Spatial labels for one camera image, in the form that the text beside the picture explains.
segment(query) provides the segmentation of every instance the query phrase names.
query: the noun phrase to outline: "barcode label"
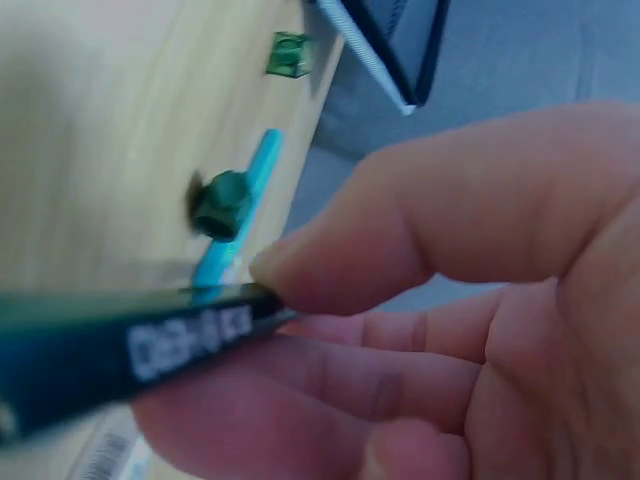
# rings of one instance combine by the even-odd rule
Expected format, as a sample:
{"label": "barcode label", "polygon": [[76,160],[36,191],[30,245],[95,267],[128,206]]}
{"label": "barcode label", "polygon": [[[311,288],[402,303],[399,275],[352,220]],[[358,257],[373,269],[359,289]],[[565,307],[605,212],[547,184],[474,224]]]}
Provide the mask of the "barcode label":
{"label": "barcode label", "polygon": [[131,447],[131,441],[115,433],[107,433],[102,445],[90,461],[83,480],[114,480]]}
{"label": "barcode label", "polygon": [[131,411],[116,407],[97,426],[67,480],[142,480],[150,460]]}

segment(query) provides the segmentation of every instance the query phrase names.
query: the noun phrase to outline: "green plastic cube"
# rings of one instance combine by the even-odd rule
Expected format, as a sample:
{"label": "green plastic cube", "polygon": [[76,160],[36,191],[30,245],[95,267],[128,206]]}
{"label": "green plastic cube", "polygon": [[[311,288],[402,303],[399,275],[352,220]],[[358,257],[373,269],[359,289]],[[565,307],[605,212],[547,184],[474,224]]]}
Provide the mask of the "green plastic cube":
{"label": "green plastic cube", "polygon": [[313,40],[308,35],[277,32],[267,73],[300,78],[311,73]]}

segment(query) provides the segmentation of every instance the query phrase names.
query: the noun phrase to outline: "finger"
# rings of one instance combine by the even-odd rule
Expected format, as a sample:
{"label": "finger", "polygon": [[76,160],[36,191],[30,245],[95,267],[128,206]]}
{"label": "finger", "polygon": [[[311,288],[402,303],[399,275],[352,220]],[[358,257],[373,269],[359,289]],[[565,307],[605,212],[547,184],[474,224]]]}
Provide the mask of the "finger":
{"label": "finger", "polygon": [[410,354],[278,336],[231,355],[242,366],[350,415],[380,421],[431,419],[463,431],[479,365],[436,354]]}
{"label": "finger", "polygon": [[638,112],[563,107],[375,154],[327,211],[258,257],[253,274],[294,308],[339,314],[433,272],[465,281],[563,275],[635,191]]}
{"label": "finger", "polygon": [[145,438],[177,468],[198,478],[357,476],[368,422],[242,368],[194,377],[134,405]]}
{"label": "finger", "polygon": [[484,363],[489,326],[502,296],[503,289],[495,290],[420,313],[310,316],[289,324],[283,331],[344,345],[438,353]]}
{"label": "finger", "polygon": [[461,437],[443,435],[422,420],[377,427],[367,442],[362,480],[463,480],[471,474]]}

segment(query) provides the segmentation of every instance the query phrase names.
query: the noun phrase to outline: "pen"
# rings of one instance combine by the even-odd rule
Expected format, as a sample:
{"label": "pen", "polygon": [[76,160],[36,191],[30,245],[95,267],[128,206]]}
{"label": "pen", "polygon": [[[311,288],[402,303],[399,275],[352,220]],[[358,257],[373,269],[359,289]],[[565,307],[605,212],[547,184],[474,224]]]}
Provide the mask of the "pen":
{"label": "pen", "polygon": [[257,284],[0,295],[0,446],[129,401],[294,316]]}

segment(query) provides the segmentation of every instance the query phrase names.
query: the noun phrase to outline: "dark green pen cap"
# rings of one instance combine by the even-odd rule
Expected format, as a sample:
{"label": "dark green pen cap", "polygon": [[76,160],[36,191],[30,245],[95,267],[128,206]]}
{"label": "dark green pen cap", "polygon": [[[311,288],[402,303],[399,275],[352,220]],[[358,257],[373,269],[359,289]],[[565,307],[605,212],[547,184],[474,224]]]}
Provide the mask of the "dark green pen cap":
{"label": "dark green pen cap", "polygon": [[204,187],[193,213],[193,226],[217,242],[232,242],[251,210],[253,199],[245,173],[226,171]]}

